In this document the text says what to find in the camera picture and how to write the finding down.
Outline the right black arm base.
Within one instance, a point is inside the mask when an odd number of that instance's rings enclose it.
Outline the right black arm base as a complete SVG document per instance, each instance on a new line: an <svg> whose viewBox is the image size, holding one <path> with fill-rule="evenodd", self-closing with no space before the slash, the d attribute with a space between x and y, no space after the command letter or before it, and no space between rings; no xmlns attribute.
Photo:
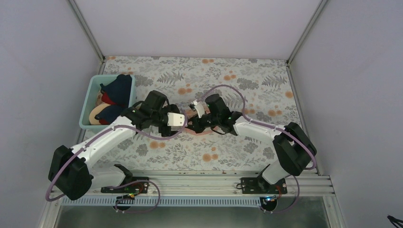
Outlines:
<svg viewBox="0 0 403 228"><path fill-rule="evenodd" d="M273 211L278 205L278 199L283 194L287 194L285 179L279 180L276 184L269 184L262 178L243 177L240 183L236 184L236 189L243 194L263 194L259 198L260 207L263 211Z"/></svg>

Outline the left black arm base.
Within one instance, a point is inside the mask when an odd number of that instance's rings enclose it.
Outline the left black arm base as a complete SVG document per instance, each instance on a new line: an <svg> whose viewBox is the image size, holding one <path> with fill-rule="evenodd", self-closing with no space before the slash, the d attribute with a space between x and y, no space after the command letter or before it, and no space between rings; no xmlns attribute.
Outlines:
<svg viewBox="0 0 403 228"><path fill-rule="evenodd" d="M128 204L129 201L131 201L132 199L134 200L137 195L147 193L149 184L148 182L144 182L144 180L148 181L149 177L132 177L130 180L124 180L121 185L131 183L133 181L138 182L118 189L102 187L101 193L121 194L121 196L116 197L116 200L127 199L120 204Z"/></svg>

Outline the peach floral mesh laundry bag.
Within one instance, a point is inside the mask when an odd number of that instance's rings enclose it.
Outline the peach floral mesh laundry bag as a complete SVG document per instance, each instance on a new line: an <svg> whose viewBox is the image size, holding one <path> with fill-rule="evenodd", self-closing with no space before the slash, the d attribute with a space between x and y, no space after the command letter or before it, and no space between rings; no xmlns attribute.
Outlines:
<svg viewBox="0 0 403 228"><path fill-rule="evenodd" d="M188 125L185 127L185 131L187 133L193 135L206 135L213 132L213 129L216 129L216 126L213 126L212 120L210 119L210 111L208 107L203 106L204 114L201 118L199 118L196 111L191 110L190 108L185 110L185 114L188 117Z"/></svg>

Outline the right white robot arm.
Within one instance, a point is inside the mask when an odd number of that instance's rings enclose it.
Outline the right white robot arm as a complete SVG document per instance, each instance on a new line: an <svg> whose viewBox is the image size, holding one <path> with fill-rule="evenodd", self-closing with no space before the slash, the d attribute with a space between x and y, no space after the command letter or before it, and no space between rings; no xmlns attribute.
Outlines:
<svg viewBox="0 0 403 228"><path fill-rule="evenodd" d="M297 123L274 126L247 119L243 113L231 111L219 94L208 96L205 103L208 114L196 100L189 105L196 114L189 119L188 129L202 133L207 128L219 127L221 135L230 133L273 144L278 159L258 175L257 186L262 193L270 193L281 179L298 176L309 163L315 164L317 150Z"/></svg>

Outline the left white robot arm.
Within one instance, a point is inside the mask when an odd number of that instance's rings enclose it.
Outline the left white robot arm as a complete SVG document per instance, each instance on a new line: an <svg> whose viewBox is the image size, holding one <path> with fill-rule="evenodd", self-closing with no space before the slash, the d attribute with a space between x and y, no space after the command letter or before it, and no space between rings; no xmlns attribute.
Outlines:
<svg viewBox="0 0 403 228"><path fill-rule="evenodd" d="M169 103L166 95L151 91L146 99L123 110L119 116L93 137L77 145L59 146L53 153L46 201L66 196L76 200L91 189L116 188L127 192L132 187L128 170L121 165L105 169L93 166L124 140L140 134L155 140L176 137L187 125L187 116Z"/></svg>

